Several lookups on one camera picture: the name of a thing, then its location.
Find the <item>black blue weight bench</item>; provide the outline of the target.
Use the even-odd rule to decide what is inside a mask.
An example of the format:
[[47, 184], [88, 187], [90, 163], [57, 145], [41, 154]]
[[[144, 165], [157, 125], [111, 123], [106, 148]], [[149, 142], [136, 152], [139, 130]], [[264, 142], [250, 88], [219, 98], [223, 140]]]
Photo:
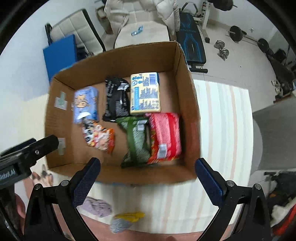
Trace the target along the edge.
[[208, 69], [203, 68], [206, 63], [203, 41], [197, 24], [189, 13], [180, 13], [180, 30], [176, 32], [176, 35], [189, 70], [196, 73], [208, 73]]

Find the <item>white padded chair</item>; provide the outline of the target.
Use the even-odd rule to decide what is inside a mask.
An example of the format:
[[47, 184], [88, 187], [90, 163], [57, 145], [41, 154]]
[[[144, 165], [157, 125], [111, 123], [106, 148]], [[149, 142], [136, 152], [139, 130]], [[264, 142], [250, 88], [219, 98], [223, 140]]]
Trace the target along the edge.
[[72, 13], [53, 26], [47, 23], [45, 31], [49, 45], [69, 35], [74, 35], [76, 46], [83, 48], [87, 54], [97, 55], [106, 51], [86, 9]]

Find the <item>black snack packet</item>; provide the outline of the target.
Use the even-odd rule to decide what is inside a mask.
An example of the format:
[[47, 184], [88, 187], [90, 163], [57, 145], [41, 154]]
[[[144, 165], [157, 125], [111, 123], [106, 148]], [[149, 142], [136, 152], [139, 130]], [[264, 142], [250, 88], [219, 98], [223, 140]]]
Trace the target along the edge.
[[109, 77], [105, 79], [106, 109], [103, 115], [104, 121], [115, 122], [118, 118], [130, 115], [130, 84], [123, 78]]

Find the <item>white puffer jacket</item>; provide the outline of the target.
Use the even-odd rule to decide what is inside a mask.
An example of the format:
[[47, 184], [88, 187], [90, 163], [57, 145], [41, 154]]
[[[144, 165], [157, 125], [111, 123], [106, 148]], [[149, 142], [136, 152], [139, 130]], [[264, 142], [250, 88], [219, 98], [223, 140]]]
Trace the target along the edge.
[[167, 26], [171, 35], [180, 29], [180, 14], [177, 1], [106, 1], [104, 7], [112, 31], [138, 22], [155, 21]]

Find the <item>brown cardboard box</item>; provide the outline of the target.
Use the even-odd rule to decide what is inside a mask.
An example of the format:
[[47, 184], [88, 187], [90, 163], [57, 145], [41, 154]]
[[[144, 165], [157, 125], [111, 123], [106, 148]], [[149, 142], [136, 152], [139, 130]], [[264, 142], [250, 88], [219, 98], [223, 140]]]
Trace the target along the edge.
[[98, 181], [175, 184], [195, 180], [200, 113], [184, 51], [173, 41], [113, 49], [52, 77], [45, 134], [61, 146], [51, 171], [73, 176], [91, 158]]

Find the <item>green snack packet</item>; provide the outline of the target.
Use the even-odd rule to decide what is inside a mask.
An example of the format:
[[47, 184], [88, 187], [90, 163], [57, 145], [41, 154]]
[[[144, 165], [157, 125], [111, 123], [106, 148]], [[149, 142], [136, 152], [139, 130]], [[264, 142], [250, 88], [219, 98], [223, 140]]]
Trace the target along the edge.
[[151, 156], [147, 144], [147, 124], [149, 120], [143, 116], [118, 118], [116, 123], [126, 132], [128, 152], [121, 168], [141, 167], [148, 163]]

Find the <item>chrome dumbbell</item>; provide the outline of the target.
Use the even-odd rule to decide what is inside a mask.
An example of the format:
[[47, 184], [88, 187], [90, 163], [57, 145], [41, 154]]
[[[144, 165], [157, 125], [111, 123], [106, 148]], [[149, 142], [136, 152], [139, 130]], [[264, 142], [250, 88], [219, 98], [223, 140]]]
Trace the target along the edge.
[[214, 48], [218, 49], [218, 56], [226, 60], [229, 56], [229, 50], [225, 48], [225, 43], [221, 40], [217, 40], [214, 44]]

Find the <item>orange panda snack bag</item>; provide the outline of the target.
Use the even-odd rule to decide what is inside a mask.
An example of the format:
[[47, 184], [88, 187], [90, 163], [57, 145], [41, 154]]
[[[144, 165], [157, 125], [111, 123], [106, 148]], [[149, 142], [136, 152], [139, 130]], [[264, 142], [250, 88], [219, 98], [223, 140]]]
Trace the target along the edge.
[[115, 147], [115, 131], [113, 128], [105, 128], [94, 120], [84, 118], [82, 120], [82, 133], [86, 143], [100, 151], [111, 154]]

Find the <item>red snack pack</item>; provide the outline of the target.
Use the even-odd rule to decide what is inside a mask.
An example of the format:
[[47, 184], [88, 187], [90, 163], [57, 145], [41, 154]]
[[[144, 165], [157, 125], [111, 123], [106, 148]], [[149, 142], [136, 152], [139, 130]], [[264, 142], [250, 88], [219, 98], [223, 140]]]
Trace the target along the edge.
[[177, 113], [147, 113], [151, 134], [149, 165], [178, 159], [182, 153]]

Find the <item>purple fluffy cloth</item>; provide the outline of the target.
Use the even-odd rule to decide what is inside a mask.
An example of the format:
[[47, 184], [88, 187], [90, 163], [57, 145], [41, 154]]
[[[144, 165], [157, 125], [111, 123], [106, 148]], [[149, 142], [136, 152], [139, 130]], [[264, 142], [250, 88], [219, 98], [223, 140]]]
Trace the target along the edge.
[[81, 208], [99, 218], [107, 217], [112, 214], [112, 207], [110, 204], [104, 200], [94, 199], [92, 197], [86, 197]]

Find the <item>black barbell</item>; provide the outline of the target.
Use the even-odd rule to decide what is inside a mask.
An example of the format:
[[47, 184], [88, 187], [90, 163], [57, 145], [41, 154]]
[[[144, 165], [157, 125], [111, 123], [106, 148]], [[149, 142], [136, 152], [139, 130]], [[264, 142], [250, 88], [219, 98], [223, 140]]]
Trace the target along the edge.
[[247, 33], [241, 30], [238, 26], [231, 26], [228, 33], [229, 37], [236, 43], [242, 41], [243, 39], [247, 39], [255, 42], [262, 52], [267, 53], [269, 51], [269, 43], [266, 39], [260, 38], [259, 40], [255, 40], [254, 38], [249, 37]]

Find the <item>blue tissue pack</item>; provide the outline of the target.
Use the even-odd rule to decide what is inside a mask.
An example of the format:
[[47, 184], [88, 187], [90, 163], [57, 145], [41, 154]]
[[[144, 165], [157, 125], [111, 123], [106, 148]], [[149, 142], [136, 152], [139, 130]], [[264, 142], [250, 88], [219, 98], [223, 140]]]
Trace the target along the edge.
[[98, 97], [99, 92], [95, 87], [88, 86], [74, 93], [73, 122], [81, 123], [86, 118], [98, 121]]

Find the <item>round white stool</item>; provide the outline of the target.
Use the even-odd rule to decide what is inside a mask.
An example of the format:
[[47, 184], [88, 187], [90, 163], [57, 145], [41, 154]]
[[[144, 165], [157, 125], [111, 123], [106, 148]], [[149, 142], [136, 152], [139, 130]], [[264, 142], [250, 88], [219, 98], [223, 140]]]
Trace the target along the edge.
[[168, 28], [162, 23], [138, 22], [125, 25], [119, 32], [114, 49], [130, 45], [170, 41]]

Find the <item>yellow sponge pack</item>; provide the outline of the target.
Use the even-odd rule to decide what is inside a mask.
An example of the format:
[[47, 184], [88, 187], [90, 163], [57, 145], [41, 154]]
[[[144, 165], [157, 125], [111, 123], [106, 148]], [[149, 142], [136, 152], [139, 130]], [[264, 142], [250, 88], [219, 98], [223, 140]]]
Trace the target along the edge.
[[158, 73], [132, 74], [130, 80], [130, 114], [159, 113], [161, 105]]

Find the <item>blue folded mat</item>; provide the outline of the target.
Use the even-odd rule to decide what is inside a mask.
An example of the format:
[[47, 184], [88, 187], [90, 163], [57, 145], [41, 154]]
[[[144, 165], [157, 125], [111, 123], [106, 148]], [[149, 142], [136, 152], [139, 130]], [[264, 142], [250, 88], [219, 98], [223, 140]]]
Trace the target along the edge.
[[55, 74], [71, 67], [78, 61], [76, 40], [74, 35], [53, 42], [43, 49], [49, 82]]

